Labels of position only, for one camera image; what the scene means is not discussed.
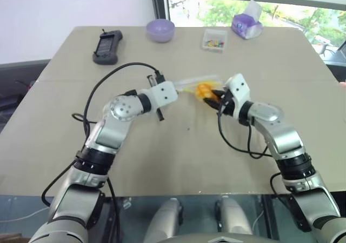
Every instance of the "glass panel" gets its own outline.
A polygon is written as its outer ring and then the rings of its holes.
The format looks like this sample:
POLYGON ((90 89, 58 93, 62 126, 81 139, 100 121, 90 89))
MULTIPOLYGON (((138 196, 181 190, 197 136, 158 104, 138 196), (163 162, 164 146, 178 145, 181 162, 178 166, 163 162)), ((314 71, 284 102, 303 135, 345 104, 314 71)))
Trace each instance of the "glass panel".
MULTIPOLYGON (((169 0, 176 26, 230 26, 248 1, 169 0)), ((330 57, 346 40, 346 11, 293 4, 259 2, 264 26, 293 27, 304 32, 322 58, 330 57)))

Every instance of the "purple tissue box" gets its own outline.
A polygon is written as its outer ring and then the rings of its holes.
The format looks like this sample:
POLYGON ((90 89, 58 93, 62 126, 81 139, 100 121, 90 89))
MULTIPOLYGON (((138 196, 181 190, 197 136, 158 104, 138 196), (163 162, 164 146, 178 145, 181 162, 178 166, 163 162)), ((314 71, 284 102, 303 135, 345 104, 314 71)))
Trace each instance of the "purple tissue box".
POLYGON ((263 25, 260 21, 255 22, 251 16, 242 13, 234 16, 231 28, 243 39, 251 39, 261 34, 263 25))

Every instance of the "table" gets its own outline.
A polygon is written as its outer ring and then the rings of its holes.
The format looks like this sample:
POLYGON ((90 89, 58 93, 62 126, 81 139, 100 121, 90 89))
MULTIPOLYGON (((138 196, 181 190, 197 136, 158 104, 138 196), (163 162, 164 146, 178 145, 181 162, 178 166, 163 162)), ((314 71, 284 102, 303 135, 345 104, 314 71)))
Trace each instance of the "table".
MULTIPOLYGON (((70 34, 0 134, 2 194, 40 195, 82 146, 82 125, 70 115, 83 111, 92 87, 114 68, 91 60, 101 28, 78 27, 70 34)), ((328 188, 345 190, 344 90, 302 32, 265 28, 258 38, 242 40, 229 30, 228 45, 218 54, 200 49, 204 28, 176 28, 166 44, 149 41, 142 27, 119 29, 124 39, 116 66, 149 63, 172 81, 211 73, 226 80, 243 73, 252 100, 284 110, 328 188)), ((96 92, 88 118, 97 120, 113 96, 148 87, 150 73, 139 66, 116 73, 96 92)), ((109 172, 117 196, 272 193, 269 178, 278 170, 275 162, 228 148, 213 109, 181 93, 163 114, 162 122, 146 115, 132 124, 109 172)), ((245 148, 247 128, 228 117, 222 124, 229 140, 245 148)), ((253 136, 251 149, 259 151, 263 139, 258 133, 253 136)), ((279 179, 274 185, 286 192, 279 179)))

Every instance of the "cable connector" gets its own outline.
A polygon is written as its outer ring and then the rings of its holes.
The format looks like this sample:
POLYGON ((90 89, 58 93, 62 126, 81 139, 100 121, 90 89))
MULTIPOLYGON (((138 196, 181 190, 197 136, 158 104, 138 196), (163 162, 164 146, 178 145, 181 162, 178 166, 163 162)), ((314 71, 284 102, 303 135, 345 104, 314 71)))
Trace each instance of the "cable connector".
POLYGON ((136 96, 137 95, 137 91, 136 89, 132 89, 130 91, 127 91, 124 93, 125 96, 136 96))
POLYGON ((164 76, 159 72, 159 71, 155 71, 155 80, 156 80, 156 84, 160 84, 166 81, 166 79, 164 78, 164 76))

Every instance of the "black wire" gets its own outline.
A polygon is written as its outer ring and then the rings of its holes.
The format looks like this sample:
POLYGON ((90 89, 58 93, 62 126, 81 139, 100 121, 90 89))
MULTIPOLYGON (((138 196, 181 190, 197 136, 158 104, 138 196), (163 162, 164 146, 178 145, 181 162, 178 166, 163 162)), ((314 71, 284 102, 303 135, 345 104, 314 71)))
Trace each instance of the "black wire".
POLYGON ((52 182, 50 182, 50 184, 46 187, 46 189, 42 192, 41 195, 41 200, 42 202, 47 205, 48 207, 50 206, 50 202, 47 201, 45 195, 47 194, 48 190, 53 186, 53 184, 56 183, 57 180, 60 179, 60 177, 62 177, 64 175, 64 173, 66 173, 68 171, 68 169, 70 169, 70 167, 75 163, 75 160, 72 161, 64 170, 63 172, 61 172, 56 178, 54 178, 54 180, 52 182))
POLYGON ((218 113, 217 113, 217 125, 218 125, 218 131, 222 137, 222 139, 226 142, 226 144, 228 146, 230 146, 232 149, 236 150, 236 151, 239 151, 239 152, 242 152, 242 153, 247 153, 247 154, 255 154, 255 155, 260 155, 260 156, 267 156, 267 157, 271 157, 271 155, 269 154, 265 154, 265 153, 259 153, 259 152, 252 152, 252 151, 249 151, 249 150, 241 150, 240 148, 238 149, 237 147, 234 147, 232 144, 230 144, 230 142, 226 139, 226 137, 224 136, 223 134, 223 131, 222 131, 222 127, 221 127, 221 109, 222 109, 222 104, 220 104, 219 108, 218 108, 218 113))
POLYGON ((266 152, 267 149, 268 149, 268 146, 266 146, 266 147, 264 148, 264 150, 263 150, 263 152, 262 152, 261 155, 259 155, 259 156, 254 156, 254 155, 251 153, 251 151, 250 151, 251 134, 252 134, 251 124, 249 124, 248 127, 249 127, 249 136, 248 136, 248 151, 249 151, 249 155, 250 155, 252 158, 254 158, 254 159, 259 159, 259 158, 261 158, 261 157, 264 156, 265 152, 266 152))
POLYGON ((281 197, 277 194, 276 190, 274 189, 274 185, 272 184, 272 181, 274 180, 274 178, 280 176, 281 173, 278 172, 276 174, 273 174, 271 177, 270 177, 270 187, 275 195, 275 197, 288 209, 290 210, 290 208, 287 206, 287 204, 281 199, 281 197))
POLYGON ((146 66, 148 68, 151 68, 155 71, 156 74, 159 73, 159 71, 154 68, 153 66, 149 65, 149 64, 146 64, 146 63, 141 63, 141 62, 133 62, 133 63, 127 63, 127 64, 124 64, 124 65, 121 65, 119 67, 117 67, 116 69, 112 70, 111 72, 109 72, 105 77, 103 77, 95 86, 94 88, 92 89, 90 95, 89 95, 89 98, 88 100, 86 101, 86 105, 85 105, 85 108, 84 108, 84 113, 83 113, 83 116, 85 117, 83 119, 83 128, 84 128, 84 133, 85 133, 85 136, 86 137, 89 137, 90 135, 90 126, 89 126, 89 129, 88 129, 88 123, 87 123, 87 116, 88 116, 88 109, 89 109, 89 105, 90 105, 90 102, 91 102, 91 99, 96 91, 96 89, 107 79, 109 78, 111 75, 113 75, 115 72, 119 71, 120 69, 123 69, 127 66, 134 66, 134 65, 140 65, 140 66, 146 66))
POLYGON ((109 186, 110 193, 112 195, 112 200, 113 200, 113 205, 114 205, 114 210, 115 210, 115 223, 116 223, 116 228, 115 230, 113 229, 111 231, 110 237, 109 237, 109 242, 113 241, 114 238, 114 232, 116 231, 116 243, 120 243, 120 216, 119 216, 119 208, 118 208, 118 203, 117 203, 117 198, 115 197, 114 189, 112 186, 112 182, 110 181, 109 178, 107 178, 107 183, 109 186))
MULTIPOLYGON (((95 91, 97 90, 97 88, 106 80, 108 79, 110 76, 112 76, 114 73, 116 73, 117 71, 119 71, 120 69, 123 69, 127 66, 134 66, 134 65, 141 65, 141 66, 146 66, 148 68, 151 68, 154 70, 155 74, 159 74, 159 71, 154 68, 153 66, 149 65, 149 64, 146 64, 146 63, 141 63, 141 62, 133 62, 133 63, 127 63, 127 64, 124 64, 124 65, 121 65, 119 67, 117 67, 116 69, 112 70, 111 72, 109 72, 105 77, 103 77, 95 86, 94 88, 91 90, 90 92, 90 95, 88 97, 88 100, 86 101, 86 104, 85 104, 85 108, 84 108, 84 114, 80 114, 80 113, 73 113, 72 114, 72 117, 73 119, 77 120, 77 121, 82 121, 83 122, 83 128, 84 128, 84 133, 85 133, 85 141, 88 139, 89 135, 90 135, 90 124, 91 123, 95 123, 94 121, 89 121, 87 119, 87 114, 88 114, 88 109, 89 109, 89 105, 90 105, 90 102, 92 100, 92 97, 94 96, 94 93, 95 91)), ((110 192, 111 192, 111 195, 112 195, 112 200, 113 200, 113 204, 114 204, 114 208, 115 208, 115 218, 116 218, 116 238, 117 238, 117 243, 120 243, 120 218, 119 218, 119 209, 118 209, 118 205, 117 205, 117 199, 116 199, 116 196, 115 196, 115 193, 114 193, 114 189, 113 189, 113 186, 112 186, 112 183, 110 181, 109 178, 107 178, 107 183, 109 185, 109 189, 110 189, 110 192)), ((113 237, 114 237, 114 232, 112 232, 110 234, 110 238, 109 238, 109 241, 112 242, 113 240, 113 237)))
MULTIPOLYGON (((83 122, 83 119, 84 119, 84 116, 80 113, 77 113, 77 112, 74 112, 73 114, 71 114, 72 118, 79 121, 79 122, 83 122)), ((90 121, 90 120, 87 120, 88 123, 93 123, 93 124, 96 124, 97 122, 95 121, 90 121)))

